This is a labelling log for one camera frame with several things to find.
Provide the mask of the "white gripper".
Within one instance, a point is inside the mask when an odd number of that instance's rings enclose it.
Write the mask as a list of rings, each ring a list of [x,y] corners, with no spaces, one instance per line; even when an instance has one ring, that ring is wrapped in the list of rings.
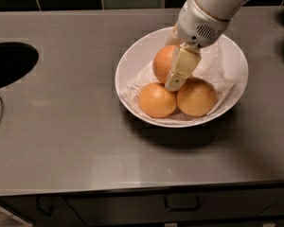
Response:
[[[186,0],[178,15],[175,26],[167,36],[166,45],[194,44],[207,47],[214,44],[229,22],[208,15],[196,0]],[[193,45],[176,48],[172,55],[171,67],[165,88],[170,92],[178,91],[192,75],[201,61],[201,50]]]

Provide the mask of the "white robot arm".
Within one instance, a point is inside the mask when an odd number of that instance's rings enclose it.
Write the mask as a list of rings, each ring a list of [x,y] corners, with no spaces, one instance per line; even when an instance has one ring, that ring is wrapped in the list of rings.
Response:
[[[186,0],[166,44],[183,45],[172,55],[165,87],[179,90],[201,60],[200,49],[214,44],[235,13],[250,0]]]

